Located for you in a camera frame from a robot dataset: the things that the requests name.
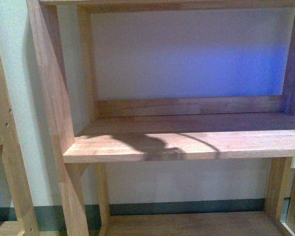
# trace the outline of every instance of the dark baseboard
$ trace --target dark baseboard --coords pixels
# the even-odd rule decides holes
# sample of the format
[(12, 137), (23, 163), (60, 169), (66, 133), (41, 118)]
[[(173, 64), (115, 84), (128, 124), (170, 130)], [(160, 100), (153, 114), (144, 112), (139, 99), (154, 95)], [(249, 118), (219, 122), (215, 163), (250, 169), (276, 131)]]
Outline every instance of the dark baseboard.
[[(264, 209), (264, 199), (177, 202), (177, 203), (139, 203), (111, 205), (112, 215), (151, 215), (151, 214), (182, 214), (210, 213), (232, 211), (261, 211)], [(88, 228), (100, 228), (98, 205), (86, 205)], [(40, 231), (65, 230), (62, 206), (35, 206), (35, 212)], [(16, 220), (14, 208), (0, 207), (0, 221)]]

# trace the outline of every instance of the lower shelf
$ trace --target lower shelf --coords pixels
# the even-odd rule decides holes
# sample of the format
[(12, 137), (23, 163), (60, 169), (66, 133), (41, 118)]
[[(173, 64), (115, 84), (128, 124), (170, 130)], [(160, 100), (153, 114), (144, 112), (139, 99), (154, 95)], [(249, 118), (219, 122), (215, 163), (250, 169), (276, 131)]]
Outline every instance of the lower shelf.
[(104, 235), (283, 236), (263, 211), (111, 216)]
[(0, 236), (22, 236), (23, 234), (17, 221), (0, 222)]

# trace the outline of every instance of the gray baseboard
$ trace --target gray baseboard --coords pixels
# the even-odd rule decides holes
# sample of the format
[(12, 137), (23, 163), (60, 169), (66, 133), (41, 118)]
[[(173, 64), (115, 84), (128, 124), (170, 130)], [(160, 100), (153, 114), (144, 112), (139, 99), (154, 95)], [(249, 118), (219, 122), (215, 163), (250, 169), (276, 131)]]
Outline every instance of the gray baseboard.
[[(151, 214), (182, 214), (210, 213), (232, 211), (261, 211), (265, 199), (243, 199), (177, 203), (140, 203), (113, 204), (110, 206), (112, 215), (151, 215)], [(35, 212), (40, 231), (65, 230), (62, 206), (35, 206)], [(86, 205), (88, 228), (100, 228), (98, 205)], [(16, 220), (14, 208), (0, 207), (0, 221)]]

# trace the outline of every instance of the wooden frame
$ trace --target wooden frame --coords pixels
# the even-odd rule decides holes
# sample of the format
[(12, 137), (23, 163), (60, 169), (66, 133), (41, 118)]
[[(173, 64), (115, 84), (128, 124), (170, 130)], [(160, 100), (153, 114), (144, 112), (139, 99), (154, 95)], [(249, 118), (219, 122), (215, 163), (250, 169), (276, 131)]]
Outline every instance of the wooden frame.
[(0, 235), (39, 236), (21, 147), (0, 58), (0, 150), (17, 222), (0, 223)]
[[(282, 96), (99, 101), (95, 55), (90, 50), (93, 47), (90, 15), (98, 12), (288, 7), (295, 6), (295, 0), (27, 0), (27, 3), (69, 236), (88, 235), (80, 176), (89, 163), (96, 165), (102, 219), (100, 235), (104, 236), (115, 235), (114, 225), (126, 227), (123, 222), (137, 219), (153, 225), (157, 219), (162, 222), (167, 217), (111, 216), (106, 162), (256, 157), (273, 158), (265, 211), (286, 236), (292, 235), (279, 218), (290, 156), (295, 156), (295, 21)], [(65, 81), (57, 4), (78, 7), (91, 124), (76, 139)], [(234, 119), (240, 125), (234, 125)]]

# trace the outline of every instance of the wooden shelving unit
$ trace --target wooden shelving unit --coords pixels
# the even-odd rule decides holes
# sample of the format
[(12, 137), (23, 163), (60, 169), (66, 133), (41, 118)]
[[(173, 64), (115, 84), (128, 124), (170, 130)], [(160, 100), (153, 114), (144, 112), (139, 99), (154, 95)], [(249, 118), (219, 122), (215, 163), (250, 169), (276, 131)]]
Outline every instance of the wooden shelving unit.
[[(99, 101), (90, 16), (103, 12), (295, 7), (295, 0), (28, 0), (69, 236), (88, 236), (81, 175), (95, 163), (101, 236), (291, 236), (280, 222), (295, 156), (295, 20), (280, 96)], [(57, 5), (78, 8), (90, 124), (77, 137)], [(264, 212), (111, 216), (106, 162), (272, 158)]]
[(0, 236), (39, 236), (22, 152), (0, 58), (0, 151), (17, 221), (0, 222)]

